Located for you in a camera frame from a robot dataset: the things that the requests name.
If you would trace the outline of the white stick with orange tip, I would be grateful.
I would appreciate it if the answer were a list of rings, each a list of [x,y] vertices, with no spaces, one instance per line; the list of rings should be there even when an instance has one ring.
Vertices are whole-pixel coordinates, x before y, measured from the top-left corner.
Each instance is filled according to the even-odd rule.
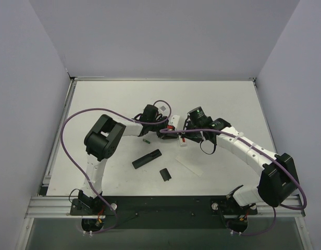
[[[178,140],[179,140],[179,146],[180,147],[186,147],[187,146],[187,142],[186,139],[183,136],[178,136]]]

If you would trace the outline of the black remote control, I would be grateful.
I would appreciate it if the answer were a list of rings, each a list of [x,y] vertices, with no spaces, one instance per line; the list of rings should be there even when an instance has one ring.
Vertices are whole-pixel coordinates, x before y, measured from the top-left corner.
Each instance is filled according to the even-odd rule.
[[[132,165],[133,165],[134,169],[138,169],[138,168],[146,165],[147,163],[155,160],[156,158],[160,157],[161,155],[162,155],[162,153],[160,152],[160,150],[156,149],[156,150],[140,157],[139,159],[133,161]]]

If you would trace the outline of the black battery cover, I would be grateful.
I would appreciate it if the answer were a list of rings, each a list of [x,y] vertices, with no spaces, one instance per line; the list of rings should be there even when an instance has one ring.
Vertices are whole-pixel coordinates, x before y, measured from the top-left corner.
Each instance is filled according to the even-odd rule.
[[[164,168],[164,169],[160,170],[159,172],[160,172],[160,175],[162,176],[164,182],[169,181],[171,179],[171,175],[170,175],[167,168]]]

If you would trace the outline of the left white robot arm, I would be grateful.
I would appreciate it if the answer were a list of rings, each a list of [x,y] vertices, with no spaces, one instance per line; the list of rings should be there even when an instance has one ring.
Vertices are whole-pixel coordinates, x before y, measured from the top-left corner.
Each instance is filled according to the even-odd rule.
[[[149,132],[160,136],[160,130],[167,128],[171,115],[163,115],[158,107],[148,104],[143,112],[134,118],[112,118],[101,115],[84,138],[87,153],[87,170],[78,200],[88,214],[100,210],[99,195],[102,194],[102,179],[105,165],[116,151],[124,136],[142,137]]]

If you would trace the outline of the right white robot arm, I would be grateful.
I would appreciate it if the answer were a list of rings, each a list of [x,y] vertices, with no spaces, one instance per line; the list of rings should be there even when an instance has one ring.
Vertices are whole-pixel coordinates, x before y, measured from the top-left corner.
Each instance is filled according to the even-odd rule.
[[[188,140],[199,144],[209,141],[214,149],[228,150],[259,176],[258,184],[240,185],[228,195],[240,207],[258,202],[278,207],[297,189],[297,170],[289,154],[278,155],[260,147],[226,120],[213,120],[201,107],[197,107],[188,112],[183,128],[186,131],[184,137]]]

